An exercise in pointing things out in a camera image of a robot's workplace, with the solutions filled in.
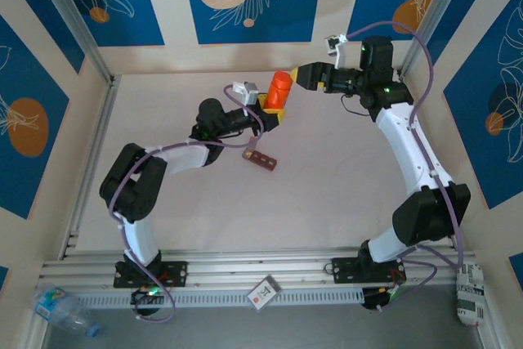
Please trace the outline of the white red tag card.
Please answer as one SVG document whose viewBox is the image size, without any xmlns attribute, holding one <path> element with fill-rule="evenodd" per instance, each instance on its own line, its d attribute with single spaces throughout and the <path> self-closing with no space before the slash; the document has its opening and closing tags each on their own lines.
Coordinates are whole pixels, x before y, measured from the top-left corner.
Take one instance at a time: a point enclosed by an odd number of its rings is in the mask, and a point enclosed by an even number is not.
<svg viewBox="0 0 523 349">
<path fill-rule="evenodd" d="M 272 275 L 266 275 L 247 294 L 249 304 L 256 310 L 261 311 L 268 306 L 281 292 L 281 286 Z"/>
</svg>

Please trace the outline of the orange pill bottle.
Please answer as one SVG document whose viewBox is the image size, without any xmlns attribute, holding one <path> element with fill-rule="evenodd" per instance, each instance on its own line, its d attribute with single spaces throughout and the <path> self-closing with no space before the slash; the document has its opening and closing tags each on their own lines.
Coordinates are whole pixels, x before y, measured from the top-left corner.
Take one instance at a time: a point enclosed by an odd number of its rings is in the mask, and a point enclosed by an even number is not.
<svg viewBox="0 0 523 349">
<path fill-rule="evenodd" d="M 274 79 L 266 95 L 264 110 L 282 110 L 287 102 L 292 83 L 287 80 Z"/>
</svg>

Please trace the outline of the black connector box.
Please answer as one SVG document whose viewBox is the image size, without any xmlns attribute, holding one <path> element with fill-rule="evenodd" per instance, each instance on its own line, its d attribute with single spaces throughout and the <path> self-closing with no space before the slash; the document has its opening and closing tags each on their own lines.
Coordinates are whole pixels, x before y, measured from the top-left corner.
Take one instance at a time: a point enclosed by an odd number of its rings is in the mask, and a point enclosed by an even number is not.
<svg viewBox="0 0 523 349">
<path fill-rule="evenodd" d="M 163 295 L 156 287 L 142 287 L 132 292 L 130 304 L 137 316 L 152 316 L 159 311 L 157 305 L 163 304 Z"/>
<path fill-rule="evenodd" d="M 391 304 L 393 296 L 399 287 L 364 288 L 362 307 L 370 311 L 380 311 Z"/>
</svg>

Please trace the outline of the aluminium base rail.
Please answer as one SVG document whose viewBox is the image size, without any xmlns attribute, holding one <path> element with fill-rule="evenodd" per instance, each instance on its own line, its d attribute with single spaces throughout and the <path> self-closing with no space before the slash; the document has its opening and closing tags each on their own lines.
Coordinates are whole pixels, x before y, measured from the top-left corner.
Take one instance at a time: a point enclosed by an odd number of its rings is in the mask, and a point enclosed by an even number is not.
<svg viewBox="0 0 523 349">
<path fill-rule="evenodd" d="M 332 288 L 324 266 L 334 257 L 354 257 L 356 248 L 287 249 L 270 251 L 167 251 L 165 261 L 188 263 L 185 290 L 251 289 L 272 275 L 284 289 Z M 42 264 L 38 285 L 55 284 L 72 292 L 110 292 L 120 252 L 69 252 Z"/>
</svg>

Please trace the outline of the aluminium side rail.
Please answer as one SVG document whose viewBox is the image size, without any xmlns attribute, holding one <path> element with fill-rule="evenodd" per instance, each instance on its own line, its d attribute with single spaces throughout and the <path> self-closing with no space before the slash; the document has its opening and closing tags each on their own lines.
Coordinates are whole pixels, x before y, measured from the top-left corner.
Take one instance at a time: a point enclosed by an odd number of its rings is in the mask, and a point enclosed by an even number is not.
<svg viewBox="0 0 523 349">
<path fill-rule="evenodd" d="M 405 177 L 409 197 L 394 212 L 393 226 L 400 241 L 408 246 L 437 241 L 453 235 L 459 253 L 463 252 L 460 223 L 470 200 L 465 185 L 457 185 L 440 165 L 418 121 L 418 111 L 430 93 L 434 79 L 429 68 L 428 85 L 416 105 L 406 107 L 406 124 L 401 128 L 398 162 Z"/>
<path fill-rule="evenodd" d="M 93 138 L 91 144 L 89 145 L 87 162 L 82 172 L 78 190 L 74 195 L 74 203 L 69 210 L 65 231 L 60 242 L 60 249 L 57 253 L 58 260 L 62 260 L 65 257 L 69 239 L 73 233 L 78 231 L 90 190 L 92 188 L 93 178 L 95 176 L 97 163 L 101 153 L 101 147 L 103 145 L 106 130 L 110 122 L 110 117 L 114 108 L 114 102 L 118 93 L 118 87 L 121 82 L 121 78 L 121 74 L 117 74 L 112 77 L 111 83 L 108 85 L 101 109 L 97 116 Z"/>
</svg>

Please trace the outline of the newspaper wrapped package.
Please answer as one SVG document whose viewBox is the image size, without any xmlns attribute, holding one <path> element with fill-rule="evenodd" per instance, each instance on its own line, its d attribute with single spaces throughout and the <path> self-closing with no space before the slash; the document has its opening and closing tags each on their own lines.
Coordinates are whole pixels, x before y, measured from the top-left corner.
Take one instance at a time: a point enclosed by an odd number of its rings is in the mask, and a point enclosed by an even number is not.
<svg viewBox="0 0 523 349">
<path fill-rule="evenodd" d="M 485 318 L 485 282 L 481 267 L 464 261 L 456 275 L 457 315 L 466 326 L 477 327 Z"/>
</svg>

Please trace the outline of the aluminium frame post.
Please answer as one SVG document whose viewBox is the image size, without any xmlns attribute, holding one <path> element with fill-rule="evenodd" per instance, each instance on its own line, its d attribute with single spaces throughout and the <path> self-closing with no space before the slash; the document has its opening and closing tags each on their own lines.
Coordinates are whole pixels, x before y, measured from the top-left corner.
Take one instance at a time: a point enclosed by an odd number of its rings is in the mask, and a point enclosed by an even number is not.
<svg viewBox="0 0 523 349">
<path fill-rule="evenodd" d="M 85 20 L 81 16 L 73 0 L 51 0 L 54 7 L 65 22 L 83 54 L 92 64 L 92 67 L 101 80 L 109 87 L 113 85 L 114 75 L 103 59 L 95 39 L 93 38 Z"/>
<path fill-rule="evenodd" d="M 432 0 L 427 13 L 418 26 L 418 38 L 414 38 L 400 66 L 400 78 L 406 78 L 413 70 L 417 58 L 423 54 L 423 45 L 427 45 L 451 0 Z"/>
</svg>

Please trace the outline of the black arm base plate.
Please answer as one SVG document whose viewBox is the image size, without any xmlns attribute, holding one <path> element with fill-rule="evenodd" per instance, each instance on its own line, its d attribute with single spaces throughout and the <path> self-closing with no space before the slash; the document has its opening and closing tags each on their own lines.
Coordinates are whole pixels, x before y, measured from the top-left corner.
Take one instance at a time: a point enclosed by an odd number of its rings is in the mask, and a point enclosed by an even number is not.
<svg viewBox="0 0 523 349">
<path fill-rule="evenodd" d="M 187 262 L 153 262 L 152 272 L 155 277 L 168 288 L 183 288 L 186 286 Z M 133 262 L 117 262 L 113 286 L 117 289 L 138 289 L 152 286 L 155 282 Z"/>
<path fill-rule="evenodd" d="M 362 262 L 357 257 L 331 260 L 335 284 L 400 284 L 406 281 L 404 265 L 397 261 Z"/>
</svg>

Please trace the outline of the clear plastic water bottle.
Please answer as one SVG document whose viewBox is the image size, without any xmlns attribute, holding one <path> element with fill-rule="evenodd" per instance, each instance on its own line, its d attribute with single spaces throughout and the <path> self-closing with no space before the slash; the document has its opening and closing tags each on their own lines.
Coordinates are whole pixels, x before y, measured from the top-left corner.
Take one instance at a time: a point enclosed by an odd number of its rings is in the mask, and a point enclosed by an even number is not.
<svg viewBox="0 0 523 349">
<path fill-rule="evenodd" d="M 43 284 L 35 289 L 31 308 L 48 324 L 67 333 L 94 338 L 101 331 L 80 299 L 54 284 Z"/>
</svg>

